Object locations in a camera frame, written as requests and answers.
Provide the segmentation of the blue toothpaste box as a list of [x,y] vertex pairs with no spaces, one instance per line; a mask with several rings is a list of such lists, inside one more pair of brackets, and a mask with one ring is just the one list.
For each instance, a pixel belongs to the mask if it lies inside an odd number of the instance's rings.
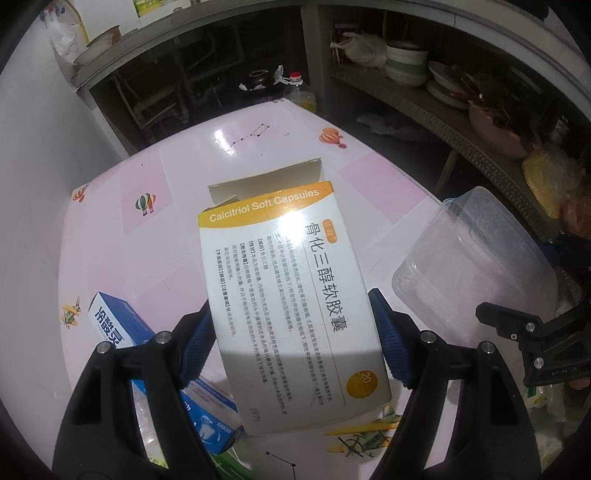
[[88,317],[101,339],[118,349],[143,348],[163,352],[164,375],[182,400],[188,419],[202,445],[211,454],[222,454],[231,448],[242,433],[242,420],[231,395],[214,385],[211,378],[201,373],[183,387],[179,379],[178,323],[172,331],[163,331],[169,340],[158,345],[154,332],[131,305],[122,299],[98,292],[88,307]]

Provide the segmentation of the white orange medicine box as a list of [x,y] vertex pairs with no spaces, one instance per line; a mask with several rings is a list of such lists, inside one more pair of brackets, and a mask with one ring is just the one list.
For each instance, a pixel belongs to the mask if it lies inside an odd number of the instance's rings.
[[313,159],[211,187],[197,218],[211,318],[252,436],[324,427],[391,400],[335,189]]

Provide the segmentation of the clear plastic container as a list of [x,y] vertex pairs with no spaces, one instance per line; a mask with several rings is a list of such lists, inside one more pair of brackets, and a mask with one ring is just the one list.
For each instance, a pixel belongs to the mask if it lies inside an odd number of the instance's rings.
[[487,189],[445,201],[393,276],[394,293],[427,324],[477,323],[489,302],[552,317],[557,279],[536,242]]

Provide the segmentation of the green plastic drink bottle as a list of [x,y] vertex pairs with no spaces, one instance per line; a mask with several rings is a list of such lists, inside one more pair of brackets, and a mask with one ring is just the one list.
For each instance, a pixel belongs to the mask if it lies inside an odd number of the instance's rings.
[[223,480],[253,480],[252,471],[248,467],[239,462],[235,456],[229,452],[222,454],[211,454],[217,472],[221,475]]

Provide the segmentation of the red contents plastic bag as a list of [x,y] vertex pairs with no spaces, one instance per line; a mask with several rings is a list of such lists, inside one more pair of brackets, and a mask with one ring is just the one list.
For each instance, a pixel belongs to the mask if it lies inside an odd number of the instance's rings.
[[561,221],[570,234],[590,239],[591,197],[589,190],[566,200],[561,207]]

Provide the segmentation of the yellow plastic bag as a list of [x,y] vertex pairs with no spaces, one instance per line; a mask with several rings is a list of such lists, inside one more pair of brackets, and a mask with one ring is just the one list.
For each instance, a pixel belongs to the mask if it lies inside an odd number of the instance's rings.
[[561,208],[585,174],[584,167],[566,155],[560,146],[547,143],[523,161],[525,181],[545,214],[559,219]]

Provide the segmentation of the pink basin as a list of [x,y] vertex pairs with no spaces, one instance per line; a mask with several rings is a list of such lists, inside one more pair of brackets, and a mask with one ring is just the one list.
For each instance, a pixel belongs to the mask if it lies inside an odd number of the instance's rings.
[[495,126],[493,118],[474,102],[469,103],[469,118],[478,137],[498,154],[511,160],[520,160],[528,155],[517,134]]

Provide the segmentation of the yellow cooking oil bottle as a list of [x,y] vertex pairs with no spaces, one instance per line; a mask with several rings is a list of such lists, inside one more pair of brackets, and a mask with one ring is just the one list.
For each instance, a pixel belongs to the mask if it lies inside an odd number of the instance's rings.
[[317,111],[317,98],[311,88],[304,83],[300,72],[291,72],[287,77],[287,88],[284,97],[297,104],[301,108],[315,113]]

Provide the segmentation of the black clay pot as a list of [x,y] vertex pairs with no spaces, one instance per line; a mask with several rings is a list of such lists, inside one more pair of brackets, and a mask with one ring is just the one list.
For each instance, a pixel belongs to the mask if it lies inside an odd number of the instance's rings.
[[249,72],[238,84],[242,92],[254,92],[266,90],[274,84],[273,75],[267,69],[253,70]]

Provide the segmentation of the stacked white green bowls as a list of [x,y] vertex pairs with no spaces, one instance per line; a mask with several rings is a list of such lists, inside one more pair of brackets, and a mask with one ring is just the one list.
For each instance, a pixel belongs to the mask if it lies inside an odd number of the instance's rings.
[[428,51],[417,44],[405,41],[387,43],[387,76],[396,83],[408,87],[420,87],[427,81]]

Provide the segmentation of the white plastic bag on shelf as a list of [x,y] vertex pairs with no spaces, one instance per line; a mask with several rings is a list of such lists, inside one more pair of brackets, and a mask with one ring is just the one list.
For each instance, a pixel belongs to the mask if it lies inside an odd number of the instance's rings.
[[381,69],[387,62],[387,43],[375,35],[355,32],[342,33],[341,42],[332,42],[330,47],[345,52],[356,65],[365,68]]

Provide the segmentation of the bowls on counter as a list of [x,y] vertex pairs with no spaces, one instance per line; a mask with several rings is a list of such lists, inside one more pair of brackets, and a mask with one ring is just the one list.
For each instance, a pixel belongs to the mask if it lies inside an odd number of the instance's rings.
[[115,25],[96,38],[90,41],[85,50],[76,57],[74,65],[76,67],[83,67],[94,61],[101,54],[106,52],[112,45],[121,39],[120,27]]

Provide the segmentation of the white hanging plastic bag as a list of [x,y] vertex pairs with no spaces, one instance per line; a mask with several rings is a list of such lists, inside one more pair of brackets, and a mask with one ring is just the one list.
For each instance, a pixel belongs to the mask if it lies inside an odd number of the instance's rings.
[[67,21],[60,9],[50,6],[45,13],[45,26],[50,43],[59,57],[72,63],[79,53],[77,43],[78,28]]

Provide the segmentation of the yellow detergent bottle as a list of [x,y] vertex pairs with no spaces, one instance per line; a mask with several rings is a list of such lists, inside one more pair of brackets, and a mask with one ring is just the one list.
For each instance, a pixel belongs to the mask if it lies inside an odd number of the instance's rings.
[[133,6],[139,18],[162,7],[161,0],[133,0]]

